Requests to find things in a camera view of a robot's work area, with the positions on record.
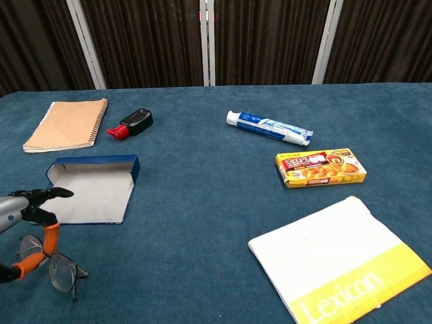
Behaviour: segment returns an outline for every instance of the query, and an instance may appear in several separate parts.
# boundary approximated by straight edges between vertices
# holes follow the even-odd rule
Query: blue table
[[[96,144],[56,153],[22,150],[52,101],[105,97]],[[154,125],[123,142],[105,133],[133,110]],[[314,130],[308,147],[226,124],[247,111]],[[354,195],[432,265],[432,84],[219,86],[18,92],[0,99],[0,194],[50,186],[57,157],[137,154],[125,222],[64,225],[58,250],[85,268],[72,302],[47,265],[0,286],[2,323],[294,323],[251,238]],[[277,153],[349,147],[368,171],[362,184],[287,189]],[[21,222],[0,236],[0,262],[16,262]],[[430,277],[359,323],[428,323]]]

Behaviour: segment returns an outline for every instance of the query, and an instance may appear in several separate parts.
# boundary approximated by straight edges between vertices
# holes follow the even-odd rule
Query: white pole
[[[206,0],[200,0],[200,26],[201,26],[201,47],[202,47],[202,78],[204,86],[209,86],[209,54],[207,51],[207,9]]]
[[[86,17],[82,11],[80,0],[66,0],[70,15],[74,21],[76,33],[80,39],[82,51],[87,61],[87,66],[92,76],[96,89],[106,89],[105,79],[102,74],[99,60],[93,45],[90,30],[88,29]]]
[[[338,27],[343,4],[344,0],[330,1],[329,10],[327,11],[327,19],[323,30],[323,37],[321,38],[321,45],[319,47],[317,62],[313,72],[312,84],[322,84],[324,81],[325,71],[327,70],[327,64],[329,63],[331,47],[333,46],[333,40],[335,38],[336,28]]]
[[[215,67],[215,0],[209,0],[209,59],[210,59],[210,85],[216,85]]]

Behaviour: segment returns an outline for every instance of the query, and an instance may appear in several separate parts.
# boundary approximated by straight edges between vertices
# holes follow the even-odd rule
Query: yellow food box
[[[288,188],[363,182],[366,170],[349,148],[280,153],[276,166]]]

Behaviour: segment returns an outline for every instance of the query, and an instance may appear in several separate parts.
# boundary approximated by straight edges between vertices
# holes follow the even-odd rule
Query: red cap
[[[107,130],[107,133],[112,135],[116,140],[124,140],[129,136],[129,129],[125,125],[119,125],[113,130]]]

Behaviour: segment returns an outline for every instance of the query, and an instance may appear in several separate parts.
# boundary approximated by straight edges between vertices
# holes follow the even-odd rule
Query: notebook spiral binding
[[[107,108],[108,108],[108,100],[105,99],[103,102],[103,105],[102,105],[102,109],[99,112],[99,114],[97,115],[96,122],[94,123],[94,126],[93,126],[93,130],[90,133],[90,138],[88,139],[89,142],[90,141],[94,142],[96,140],[97,134],[99,132],[99,128],[101,127],[103,116],[105,115]]]

